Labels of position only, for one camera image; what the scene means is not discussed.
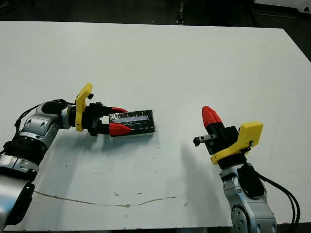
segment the white table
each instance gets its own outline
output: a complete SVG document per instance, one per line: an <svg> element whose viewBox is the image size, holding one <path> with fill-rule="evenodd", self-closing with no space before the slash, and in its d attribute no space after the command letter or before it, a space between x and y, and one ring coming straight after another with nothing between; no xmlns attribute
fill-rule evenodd
<svg viewBox="0 0 311 233"><path fill-rule="evenodd" d="M311 221L311 64L283 30L0 22L0 32L1 143L22 111L73 101L87 82L92 101L153 109L156 125L152 138L60 131L26 217L7 230L230 226L220 169L192 142L206 134L204 105L226 126L265 124L249 162ZM267 190L277 222L290 222L286 196Z"/></svg>

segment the yellow gripper mount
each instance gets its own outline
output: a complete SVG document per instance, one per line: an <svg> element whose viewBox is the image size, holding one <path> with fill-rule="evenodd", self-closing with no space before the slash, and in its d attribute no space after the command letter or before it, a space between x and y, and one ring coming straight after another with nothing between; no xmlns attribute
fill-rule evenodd
<svg viewBox="0 0 311 233"><path fill-rule="evenodd" d="M83 131L82 128L82 114L86 109L86 98L91 95L93 85L87 83L83 89L79 92L76 98L76 131Z"/></svg>
<svg viewBox="0 0 311 233"><path fill-rule="evenodd" d="M260 122L244 123L240 127L238 140L230 147L223 149L211 156L214 165L226 157L238 154L244 149L251 149L259 143L263 124Z"/></svg>

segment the red gripper fingertip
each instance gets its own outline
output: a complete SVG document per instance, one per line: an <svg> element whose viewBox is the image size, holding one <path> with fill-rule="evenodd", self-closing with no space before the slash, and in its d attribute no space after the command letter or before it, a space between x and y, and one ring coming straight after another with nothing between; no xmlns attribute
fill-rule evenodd
<svg viewBox="0 0 311 233"><path fill-rule="evenodd" d="M111 136L120 136L124 134L128 134L132 129L125 125L110 123L109 124L109 135Z"/></svg>
<svg viewBox="0 0 311 233"><path fill-rule="evenodd" d="M222 120L217 115L217 113L208 106L204 106L202 108L202 118L203 118L203 124L204 124L205 128L211 123L221 123L222 122Z"/></svg>
<svg viewBox="0 0 311 233"><path fill-rule="evenodd" d="M112 111L113 111L114 113L127 113L127 112L128 112L127 110L125 110L125 109L123 109L123 108L112 107L111 109L112 109Z"/></svg>

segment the black cable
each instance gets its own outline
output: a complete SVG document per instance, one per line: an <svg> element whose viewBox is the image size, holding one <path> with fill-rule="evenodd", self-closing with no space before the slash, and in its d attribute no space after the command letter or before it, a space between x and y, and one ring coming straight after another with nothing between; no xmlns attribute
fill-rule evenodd
<svg viewBox="0 0 311 233"><path fill-rule="evenodd" d="M288 233L292 233L294 232L294 230L296 229L298 223L299 223L299 220L300 220L300 206L299 206L299 203L297 201L297 199L295 198L295 196L290 192L288 191L286 188L284 188L283 186L279 185L278 183L274 182L274 181L271 181L269 180L268 178L260 175L258 172L254 171L255 174L257 174L257 176L262 179L263 181L265 182L268 182L269 184L271 184L272 186L278 188L279 190L281 190L283 193L285 193L288 197L291 197L293 199L293 201L295 202L295 205L296 205L296 209L297 209L297 216L296 216L296 220L294 222L294 224L290 226L290 228L288 229Z"/></svg>
<svg viewBox="0 0 311 233"><path fill-rule="evenodd" d="M290 225L289 229L287 230L287 232L290 232L290 230L293 228L293 225L294 225L294 222L295 222L296 212L295 212L295 207L294 207L294 203L293 203L293 200L292 200L291 196L288 195L288 194L286 196L290 200L291 206L292 206L292 210L293 210L292 222L291 222L291 225Z"/></svg>
<svg viewBox="0 0 311 233"><path fill-rule="evenodd" d="M255 170L251 169L250 168L250 165L248 163L245 163L244 164L246 167L248 167L250 169L250 171L253 171L256 176L260 179L262 179L263 181L265 182L268 182L269 184L271 184L272 186L278 188L279 190L281 190L284 194L286 194L286 196L288 197L288 199L290 200L291 202L291 206L292 206L292 210L293 210L293 218L292 218L292 222L290 224L290 227L289 229L286 231L286 233L292 233L294 232L294 230L296 229L298 223L299 223L299 220L300 220L300 207L299 207L299 203L297 201L297 199L294 197L294 195L289 191L287 190L286 188L284 188L283 186L279 185L278 183L264 177L263 175L259 174L258 172L256 172ZM297 216L295 215L295 207L294 207L294 203L293 201L295 202L295 205L296 205L296 209L297 209Z"/></svg>

